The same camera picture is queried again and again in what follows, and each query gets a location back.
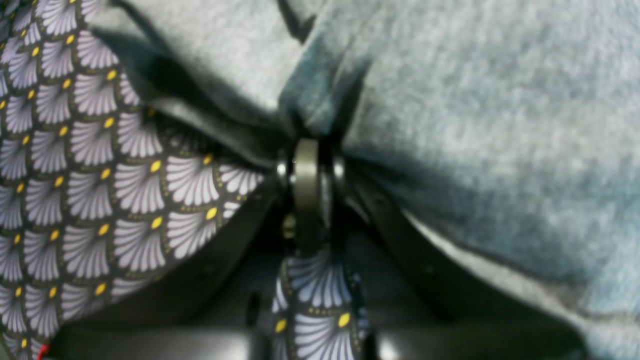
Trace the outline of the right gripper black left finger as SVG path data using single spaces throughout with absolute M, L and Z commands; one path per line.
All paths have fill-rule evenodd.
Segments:
M 300 139 L 214 239 L 131 297 L 64 326 L 50 360 L 269 360 L 265 333 L 194 325 L 227 285 L 267 219 L 292 210 L 293 249 L 321 244 L 321 146 Z

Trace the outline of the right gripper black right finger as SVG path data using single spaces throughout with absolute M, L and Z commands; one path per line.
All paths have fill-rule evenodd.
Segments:
M 480 280 L 419 233 L 381 187 L 330 146 L 334 227 L 362 277 L 366 360 L 585 360 L 571 326 Z

